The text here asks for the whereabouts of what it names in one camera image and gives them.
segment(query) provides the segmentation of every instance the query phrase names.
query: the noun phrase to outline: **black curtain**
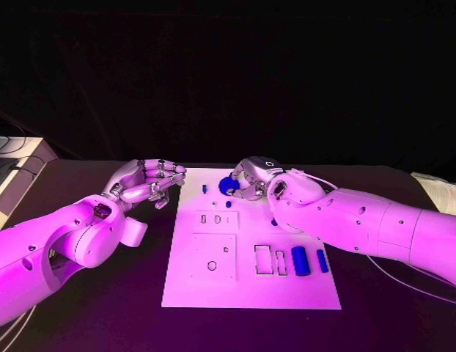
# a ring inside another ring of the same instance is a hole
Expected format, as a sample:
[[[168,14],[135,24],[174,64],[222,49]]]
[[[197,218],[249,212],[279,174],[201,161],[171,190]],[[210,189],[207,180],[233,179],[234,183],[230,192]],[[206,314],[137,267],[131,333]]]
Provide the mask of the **black curtain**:
[[[456,182],[456,3],[0,7],[0,114],[75,158]]]

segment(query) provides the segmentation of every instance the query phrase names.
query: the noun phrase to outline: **mechanical hand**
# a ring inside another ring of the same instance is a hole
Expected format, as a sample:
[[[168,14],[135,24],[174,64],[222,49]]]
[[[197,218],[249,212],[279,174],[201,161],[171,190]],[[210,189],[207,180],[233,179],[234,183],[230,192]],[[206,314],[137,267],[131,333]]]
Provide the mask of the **mechanical hand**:
[[[0,232],[0,326],[49,297],[83,268],[95,268],[116,245],[137,247],[147,224],[125,217],[142,200],[162,208],[186,168],[168,161],[131,161],[102,195],[80,199],[41,218]]]
[[[399,260],[456,286],[456,216],[337,188],[294,169],[270,173],[265,178],[260,175],[268,174],[266,165],[249,163],[252,160],[255,158],[245,159],[236,171],[242,169],[247,172],[246,179],[256,179],[256,192],[266,195],[276,223],[286,231],[306,232],[350,252]],[[317,181],[334,190],[325,191]],[[240,193],[246,199],[260,198],[252,187]]]

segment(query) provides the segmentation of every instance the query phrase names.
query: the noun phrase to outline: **blue object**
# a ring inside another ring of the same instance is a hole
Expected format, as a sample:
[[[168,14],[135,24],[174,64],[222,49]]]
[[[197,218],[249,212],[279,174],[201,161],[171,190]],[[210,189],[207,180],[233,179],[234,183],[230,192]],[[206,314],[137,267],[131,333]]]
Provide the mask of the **blue object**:
[[[239,189],[240,188],[240,184],[239,184],[239,181],[237,180],[233,180],[232,179],[232,173],[230,175],[220,181],[220,193],[224,195],[224,196],[229,196],[229,194],[226,193],[226,191],[229,189]]]
[[[302,246],[292,248],[292,257],[296,276],[311,275],[308,256],[305,254],[305,248]]]
[[[324,251],[321,249],[318,249],[315,251],[315,253],[318,254],[318,261],[319,261],[319,267],[321,267],[321,272],[327,273],[328,272],[328,266],[327,266],[327,260],[325,260],[325,254]]]

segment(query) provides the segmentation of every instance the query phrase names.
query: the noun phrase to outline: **robotic arm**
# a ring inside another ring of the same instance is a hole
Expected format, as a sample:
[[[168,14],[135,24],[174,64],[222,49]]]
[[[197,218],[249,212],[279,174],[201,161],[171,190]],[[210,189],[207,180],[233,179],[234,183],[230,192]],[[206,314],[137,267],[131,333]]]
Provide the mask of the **robotic arm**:
[[[168,187],[184,184],[184,176],[186,168],[170,161],[132,160],[101,195],[0,232],[0,326],[59,290],[79,270],[106,261],[119,242],[141,244],[147,224],[125,212],[147,199],[161,209]]]
[[[289,232],[350,252],[399,260],[439,275],[456,286],[456,216],[413,208],[383,197],[337,188],[275,160],[250,157],[245,171],[249,187],[227,194],[249,200],[268,197],[278,225]],[[318,182],[334,190],[325,191]]]

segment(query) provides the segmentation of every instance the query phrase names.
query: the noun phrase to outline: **dark table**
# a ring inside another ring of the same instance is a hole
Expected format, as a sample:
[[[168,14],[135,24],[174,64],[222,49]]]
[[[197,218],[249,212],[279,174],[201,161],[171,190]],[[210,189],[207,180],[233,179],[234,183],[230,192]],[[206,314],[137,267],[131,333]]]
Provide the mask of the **dark table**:
[[[99,193],[122,164],[50,162],[7,226]],[[422,186],[399,170],[384,166],[299,168],[340,187],[435,210]],[[363,255],[331,246],[327,255],[343,310],[161,308],[178,193],[174,187],[162,210],[154,210],[148,202],[132,210],[129,215],[148,223],[141,246],[119,245],[106,262],[80,271],[37,305],[10,352],[456,351],[456,305],[402,286]],[[456,289],[402,263],[381,259],[379,263],[407,283],[456,299]],[[0,328],[0,336],[7,328]]]

